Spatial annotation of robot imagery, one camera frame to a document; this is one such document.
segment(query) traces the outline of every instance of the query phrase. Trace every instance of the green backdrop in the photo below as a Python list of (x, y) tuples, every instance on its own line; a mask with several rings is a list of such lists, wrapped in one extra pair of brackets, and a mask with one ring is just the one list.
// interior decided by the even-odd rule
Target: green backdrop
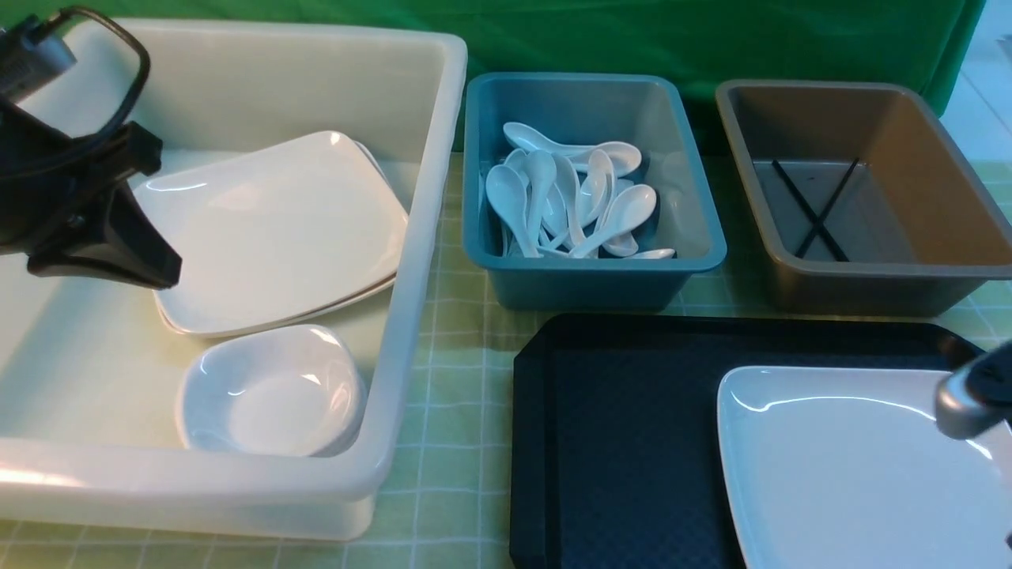
[[(112, 16), (328, 22), (437, 30), (486, 71), (646, 73), (672, 80), (700, 146), (720, 151), (731, 78), (884, 81), (941, 113), (985, 0), (90, 0)], [(0, 2), (0, 25), (61, 0)]]

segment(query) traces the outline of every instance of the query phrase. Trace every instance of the chopstick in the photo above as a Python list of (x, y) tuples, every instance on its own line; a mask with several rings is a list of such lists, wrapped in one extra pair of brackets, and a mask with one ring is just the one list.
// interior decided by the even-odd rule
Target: chopstick
[(843, 179), (837, 184), (836, 189), (833, 190), (833, 195), (830, 196), (829, 201), (826, 202), (826, 208), (823, 209), (822, 213), (819, 214), (819, 219), (816, 220), (816, 225), (812, 226), (809, 230), (809, 234), (805, 236), (802, 241), (802, 246), (797, 248), (797, 252), (794, 253), (795, 256), (799, 258), (805, 258), (805, 254), (809, 252), (809, 247), (816, 240), (816, 233), (825, 227), (826, 218), (829, 217), (830, 210), (836, 205), (836, 200), (839, 199), (840, 194), (843, 193), (844, 186), (847, 185), (847, 181), (850, 180), (850, 175), (854, 173), (854, 168), (857, 167), (857, 163), (860, 159), (854, 158), (854, 161), (850, 163), (850, 167), (847, 168), (847, 173), (843, 175)]
[(833, 258), (836, 259), (837, 261), (846, 262), (847, 255), (843, 252), (843, 249), (840, 248), (840, 245), (836, 242), (836, 239), (833, 239), (833, 236), (830, 235), (829, 231), (827, 231), (823, 225), (819, 224), (819, 217), (812, 209), (812, 206), (809, 206), (809, 202), (808, 200), (805, 199), (805, 196), (802, 195), (802, 191), (797, 189), (797, 186), (794, 185), (793, 181), (791, 181), (790, 176), (787, 175), (787, 172), (783, 170), (783, 166), (780, 165), (780, 162), (777, 160), (773, 160), (772, 165), (773, 165), (773, 170), (776, 171), (777, 175), (780, 176), (780, 179), (783, 180), (783, 183), (786, 184), (787, 191), (790, 192), (790, 195), (794, 198), (794, 201), (797, 202), (797, 206), (802, 209), (802, 212), (805, 214), (805, 217), (809, 219), (809, 223), (812, 224), (812, 230), (816, 231), (819, 234), (819, 237), (822, 237), (823, 241), (826, 242), (826, 246), (829, 248), (830, 253), (833, 254)]

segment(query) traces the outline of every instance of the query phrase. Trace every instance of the black serving tray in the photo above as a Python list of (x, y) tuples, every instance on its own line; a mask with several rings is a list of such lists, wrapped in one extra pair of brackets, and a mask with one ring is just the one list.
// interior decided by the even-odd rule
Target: black serving tray
[(954, 370), (981, 352), (931, 324), (554, 318), (513, 363), (517, 569), (745, 567), (716, 389), (742, 365)]

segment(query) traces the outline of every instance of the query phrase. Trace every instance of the white plate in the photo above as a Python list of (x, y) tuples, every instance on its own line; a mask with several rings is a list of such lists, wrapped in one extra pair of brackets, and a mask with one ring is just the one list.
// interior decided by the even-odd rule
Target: white plate
[[(373, 295), (377, 295), (377, 294), (386, 291), (387, 289), (390, 289), (391, 287), (393, 287), (394, 286), (394, 281), (396, 280), (396, 278), (397, 278), (397, 276), (393, 275), (390, 278), (388, 278), (386, 280), (382, 280), (382, 281), (377, 282), (376, 284), (374, 284), (372, 288), (366, 289), (365, 291), (362, 291), (362, 292), (358, 293), (357, 295), (355, 295), (353, 297), (348, 297), (347, 299), (341, 299), (340, 301), (338, 301), (338, 302), (336, 302), (336, 303), (334, 303), (332, 305), (325, 306), (325, 307), (323, 307), (323, 308), (321, 308), (319, 310), (314, 310), (313, 312), (310, 312), (310, 313), (307, 313), (307, 314), (301, 314), (299, 316), (296, 316), (293, 318), (289, 318), (289, 319), (281, 321), (281, 322), (269, 322), (269, 323), (263, 324), (261, 326), (254, 326), (252, 328), (243, 328), (241, 330), (229, 330), (227, 332), (222, 332), (220, 334), (208, 334), (208, 335), (204, 335), (204, 334), (191, 334), (191, 335), (193, 337), (196, 337), (196, 338), (217, 338), (217, 337), (222, 337), (222, 336), (240, 336), (240, 335), (243, 335), (243, 334), (254, 334), (254, 333), (257, 333), (257, 332), (263, 332), (263, 331), (269, 330), (271, 328), (277, 328), (278, 326), (288, 326), (290, 324), (296, 324), (298, 322), (303, 322), (305, 320), (311, 320), (311, 319), (316, 318), (318, 316), (323, 316), (325, 314), (329, 314), (331, 312), (334, 312), (335, 310), (342, 309), (342, 308), (347, 307), (347, 306), (351, 306), (351, 305), (353, 305), (353, 304), (355, 304), (357, 302), (364, 301), (365, 299), (367, 299), (367, 298), (369, 298), (369, 297), (371, 297)], [(172, 322), (170, 322), (169, 319), (168, 319), (168, 317), (165, 316), (165, 313), (162, 312), (162, 307), (158, 307), (158, 316), (161, 317), (162, 324), (164, 324), (166, 328), (172, 330), (173, 332), (179, 333), (179, 334), (185, 334), (186, 333), (186, 332), (183, 332), (182, 330), (176, 329), (172, 325)]]
[(155, 294), (176, 330), (224, 335), (283, 322), (397, 270), (408, 216), (348, 137), (309, 135), (155, 178), (142, 208), (183, 258)]
[(943, 372), (740, 368), (718, 393), (750, 569), (1006, 569), (1012, 434), (935, 428)]

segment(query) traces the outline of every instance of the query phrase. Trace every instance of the table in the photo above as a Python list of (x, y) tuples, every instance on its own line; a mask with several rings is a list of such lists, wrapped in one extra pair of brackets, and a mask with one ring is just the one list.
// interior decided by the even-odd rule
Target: table
[[(665, 312), (783, 317), (765, 302), (765, 254), (728, 160), (707, 176), (727, 262)], [(1012, 219), (1012, 164), (976, 163)], [(509, 561), (511, 364), (549, 318), (500, 308), (460, 247), (459, 156), (449, 182), (393, 469), (368, 532), (348, 545), (0, 521), (0, 569), (499, 569)], [(985, 348), (1012, 337), (1012, 287), (990, 282), (936, 322)]]

